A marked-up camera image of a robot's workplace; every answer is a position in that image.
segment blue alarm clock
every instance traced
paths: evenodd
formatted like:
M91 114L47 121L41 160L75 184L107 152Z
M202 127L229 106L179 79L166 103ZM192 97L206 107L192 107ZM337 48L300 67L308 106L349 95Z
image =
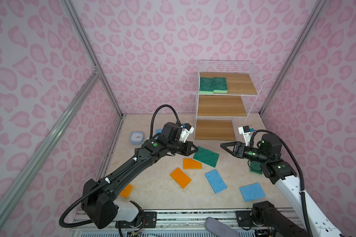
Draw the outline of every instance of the blue alarm clock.
M144 133L140 131L132 132L129 141L132 145L141 145L144 142Z

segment gray eraser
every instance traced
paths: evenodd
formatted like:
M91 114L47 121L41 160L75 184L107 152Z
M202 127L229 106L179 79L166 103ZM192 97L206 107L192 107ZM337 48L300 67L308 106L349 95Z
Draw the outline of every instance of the gray eraser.
M217 237L240 237L239 233L221 223L218 220L215 220L212 217L208 217L206 220L206 230L216 235Z

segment orange sponge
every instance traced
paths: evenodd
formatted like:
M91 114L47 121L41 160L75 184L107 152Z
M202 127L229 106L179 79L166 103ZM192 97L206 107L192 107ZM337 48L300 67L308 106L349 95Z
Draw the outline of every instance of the orange sponge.
M202 169L202 164L194 159L183 159L183 169Z
M181 186L183 189L191 182L191 179L183 173L180 168L176 168L170 176Z
M131 184L128 184L123 190L122 192L119 194L120 196L122 197L125 197L125 198L128 198L129 197L129 194L131 193L133 189L133 185Z

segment shelf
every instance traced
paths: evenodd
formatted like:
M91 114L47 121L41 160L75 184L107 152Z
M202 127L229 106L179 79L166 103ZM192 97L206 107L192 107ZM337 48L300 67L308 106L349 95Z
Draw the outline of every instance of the shelf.
M197 120L195 140L235 141L235 132L230 120Z
M240 96L199 95L198 117L246 117Z
M249 74L201 72L200 77L225 77L227 79L228 93L214 93L214 95L257 96L256 89L254 88Z

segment pink heart patterned wallpaper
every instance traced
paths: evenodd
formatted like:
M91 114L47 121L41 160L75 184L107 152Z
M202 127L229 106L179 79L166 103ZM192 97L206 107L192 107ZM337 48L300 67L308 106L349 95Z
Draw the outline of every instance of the pink heart patterned wallpaper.
M256 63L259 111L315 2L73 1L123 113L194 112L198 59Z
M324 214L356 237L356 0L330 1L263 120Z
M0 237L63 236L59 217L96 175L118 117L98 81L0 232ZM71 223L76 207L66 218Z
M0 0L0 199L92 72L58 0Z

